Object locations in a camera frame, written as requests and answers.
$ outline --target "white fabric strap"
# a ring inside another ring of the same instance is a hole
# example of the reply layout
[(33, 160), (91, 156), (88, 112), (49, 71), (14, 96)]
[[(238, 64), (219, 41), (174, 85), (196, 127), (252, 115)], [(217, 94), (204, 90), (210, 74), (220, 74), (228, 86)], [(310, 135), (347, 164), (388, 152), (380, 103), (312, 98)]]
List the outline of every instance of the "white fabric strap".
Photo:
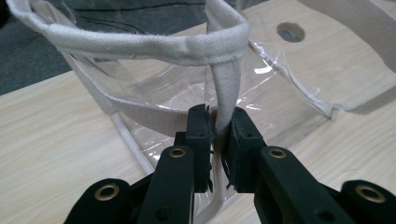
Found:
[[(157, 59), (189, 66), (210, 64), (219, 102), (216, 128), (222, 133), (227, 127), (239, 92), (239, 59), (247, 50), (249, 25), (244, 17), (222, 0), (206, 2), (210, 33), (188, 36), (84, 31), (45, 1), (8, 0), (8, 3), (14, 15), (43, 34), (63, 53), (86, 58)], [(79, 77), (107, 113), (112, 113), (116, 107), (141, 125), (170, 136), (185, 129), (186, 111), (166, 110), (121, 99), (101, 88), (83, 72), (79, 73)]]

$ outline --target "gray carpet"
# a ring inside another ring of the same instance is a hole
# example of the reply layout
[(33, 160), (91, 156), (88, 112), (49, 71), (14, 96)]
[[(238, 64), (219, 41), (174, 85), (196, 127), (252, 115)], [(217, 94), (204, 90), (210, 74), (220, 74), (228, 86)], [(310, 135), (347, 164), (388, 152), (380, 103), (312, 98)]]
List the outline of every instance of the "gray carpet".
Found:
[[(50, 1), (77, 26), (93, 31), (171, 35), (206, 22), (205, 0)], [(235, 0), (227, 2), (233, 5)], [(260, 2), (247, 0), (246, 6)], [(13, 16), (0, 29), (0, 95), (69, 70), (64, 58), (44, 36)]]

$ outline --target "circular hole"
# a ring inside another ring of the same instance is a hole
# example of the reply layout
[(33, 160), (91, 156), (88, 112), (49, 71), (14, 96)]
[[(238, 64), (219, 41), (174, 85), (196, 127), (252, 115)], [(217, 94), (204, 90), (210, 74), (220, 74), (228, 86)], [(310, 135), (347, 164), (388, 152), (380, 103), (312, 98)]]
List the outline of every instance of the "circular hole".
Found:
[(107, 197), (108, 195), (111, 195), (112, 193), (114, 193), (114, 188), (106, 188), (106, 189), (102, 189), (102, 191), (100, 191), (100, 195), (103, 197)]
[(320, 218), (320, 220), (325, 221), (325, 222), (334, 222), (335, 221), (335, 216), (327, 211), (324, 208), (318, 208), (315, 211), (315, 215), (317, 215), (318, 218)]
[(180, 158), (180, 157), (183, 157), (184, 155), (186, 155), (186, 150), (181, 149), (181, 148), (175, 148), (169, 152), (169, 155), (173, 158)]
[(160, 221), (167, 221), (172, 216), (172, 209), (164, 207), (157, 210), (155, 217)]
[(365, 200), (368, 200), (372, 203), (383, 203), (386, 199), (385, 196), (376, 189), (373, 189), (370, 186), (366, 185), (358, 185), (355, 188), (355, 191)]
[(252, 133), (244, 133), (244, 134), (242, 134), (242, 136), (244, 136), (244, 137), (252, 137), (253, 134)]
[(273, 156), (275, 158), (285, 158), (286, 157), (286, 153), (280, 149), (270, 149), (269, 153), (271, 156)]
[(282, 22), (276, 28), (277, 34), (285, 41), (298, 43), (304, 40), (305, 31), (297, 23)]
[(98, 201), (108, 201), (113, 199), (119, 194), (120, 188), (116, 184), (107, 184), (99, 188), (95, 192), (95, 198)]

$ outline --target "wooden table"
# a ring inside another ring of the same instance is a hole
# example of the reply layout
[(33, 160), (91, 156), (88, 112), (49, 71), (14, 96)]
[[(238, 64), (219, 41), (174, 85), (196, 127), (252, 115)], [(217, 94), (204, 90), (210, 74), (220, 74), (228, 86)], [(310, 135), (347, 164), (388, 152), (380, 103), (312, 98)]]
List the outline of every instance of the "wooden table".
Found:
[[(295, 155), (332, 188), (364, 179), (396, 193), (393, 95), (369, 114), (342, 113), (325, 123)], [(0, 223), (62, 223), (92, 183), (114, 177), (132, 184), (144, 176), (73, 72), (0, 96), (0, 115)], [(252, 195), (211, 221), (259, 222)]]

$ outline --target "metal grommet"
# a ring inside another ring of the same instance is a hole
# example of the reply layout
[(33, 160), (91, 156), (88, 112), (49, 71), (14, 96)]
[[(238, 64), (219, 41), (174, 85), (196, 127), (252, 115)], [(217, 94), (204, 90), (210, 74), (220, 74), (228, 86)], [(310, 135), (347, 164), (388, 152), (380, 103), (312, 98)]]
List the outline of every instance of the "metal grommet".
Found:
[(372, 203), (384, 203), (387, 200), (381, 192), (367, 185), (358, 185), (355, 190), (362, 198)]
[(120, 187), (114, 183), (106, 184), (95, 192), (95, 199), (98, 201), (108, 201), (117, 196), (120, 192)]
[(186, 155), (186, 150), (182, 148), (174, 148), (169, 151), (169, 156), (173, 158), (180, 158), (183, 157), (184, 155)]
[(286, 157), (286, 152), (285, 152), (284, 150), (281, 150), (281, 149), (278, 149), (278, 148), (270, 149), (270, 150), (268, 151), (268, 153), (269, 153), (272, 157), (279, 158), (279, 159), (282, 159), (282, 158), (285, 158), (285, 157)]

